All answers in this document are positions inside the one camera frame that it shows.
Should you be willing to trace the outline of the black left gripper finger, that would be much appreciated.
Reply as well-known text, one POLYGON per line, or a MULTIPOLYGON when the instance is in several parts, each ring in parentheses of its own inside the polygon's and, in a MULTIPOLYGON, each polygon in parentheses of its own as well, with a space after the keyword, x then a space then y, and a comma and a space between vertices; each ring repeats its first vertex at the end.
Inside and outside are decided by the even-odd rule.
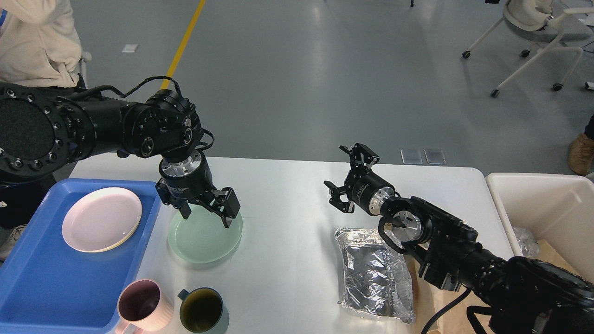
POLYGON ((157 190, 157 194, 161 199, 161 202, 166 205, 172 205, 176 210, 178 210, 184 219, 188 219, 191 214, 191 208, 187 203, 187 199, 182 199, 176 197, 170 189, 167 187, 164 180, 159 180, 155 184, 155 189, 157 190))
POLYGON ((217 214, 227 229, 231 227, 240 210, 239 199, 231 187, 206 190, 195 198, 195 204, 217 214))

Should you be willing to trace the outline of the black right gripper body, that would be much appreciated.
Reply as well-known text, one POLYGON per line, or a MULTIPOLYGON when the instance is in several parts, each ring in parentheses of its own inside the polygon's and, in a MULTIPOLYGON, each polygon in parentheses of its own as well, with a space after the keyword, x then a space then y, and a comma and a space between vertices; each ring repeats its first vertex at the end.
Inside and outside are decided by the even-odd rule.
POLYGON ((349 173, 349 199, 371 216, 378 216, 385 201, 395 196, 392 184, 373 172, 363 174, 349 173))

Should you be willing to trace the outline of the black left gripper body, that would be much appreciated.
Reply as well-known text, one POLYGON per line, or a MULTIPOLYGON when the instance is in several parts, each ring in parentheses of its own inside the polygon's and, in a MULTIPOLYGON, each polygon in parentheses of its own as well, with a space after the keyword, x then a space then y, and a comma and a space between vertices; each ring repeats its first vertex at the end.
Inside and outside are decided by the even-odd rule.
POLYGON ((195 198, 206 190, 214 189, 212 173, 202 151, 193 151, 184 161, 177 163, 162 159, 159 164, 160 180, 178 198, 195 204, 195 198))

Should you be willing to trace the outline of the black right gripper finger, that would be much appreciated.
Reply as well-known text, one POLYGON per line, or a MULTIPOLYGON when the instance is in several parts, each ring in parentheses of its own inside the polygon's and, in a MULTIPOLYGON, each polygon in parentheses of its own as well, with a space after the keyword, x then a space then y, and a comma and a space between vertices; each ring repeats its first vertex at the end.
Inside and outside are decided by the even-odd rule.
POLYGON ((364 176, 371 172, 373 165, 380 157, 367 145, 356 142, 353 146, 339 146, 339 149, 349 155, 350 171, 354 175, 364 176))
POLYGON ((329 203, 339 209, 343 213, 354 213, 355 203, 351 199, 348 201, 342 201, 343 195, 348 195, 351 185, 344 184, 343 186, 336 186, 330 180, 325 180, 324 185, 329 189, 329 203))

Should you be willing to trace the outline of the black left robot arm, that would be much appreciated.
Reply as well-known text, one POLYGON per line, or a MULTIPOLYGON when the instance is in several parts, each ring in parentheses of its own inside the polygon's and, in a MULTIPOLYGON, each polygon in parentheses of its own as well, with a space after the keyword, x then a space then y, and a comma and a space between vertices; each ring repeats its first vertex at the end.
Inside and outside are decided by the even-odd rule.
POLYGON ((116 152, 121 158, 160 156, 155 188, 165 205, 189 218, 199 205, 229 228, 240 203, 231 187, 217 189, 205 157, 210 131, 195 104, 162 89, 144 103, 124 101, 112 85, 56 96, 40 88, 1 83, 1 186, 36 182, 65 165, 116 152))

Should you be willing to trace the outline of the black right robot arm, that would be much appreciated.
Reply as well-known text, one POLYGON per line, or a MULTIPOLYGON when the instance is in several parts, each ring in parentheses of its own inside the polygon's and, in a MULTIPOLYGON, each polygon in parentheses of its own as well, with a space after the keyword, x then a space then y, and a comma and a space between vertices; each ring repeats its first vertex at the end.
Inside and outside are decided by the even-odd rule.
POLYGON ((343 186, 325 180, 329 203, 344 213, 354 207, 378 216, 378 234, 390 249, 410 255, 419 277, 441 290, 466 290, 426 322, 422 332, 470 293, 484 306, 468 306, 477 334, 485 332, 477 315, 490 317, 495 334, 591 334, 593 285, 570 271, 523 256, 503 260, 477 241, 478 232, 456 216, 395 187, 372 170, 380 158, 361 143, 340 146, 349 155, 343 186))

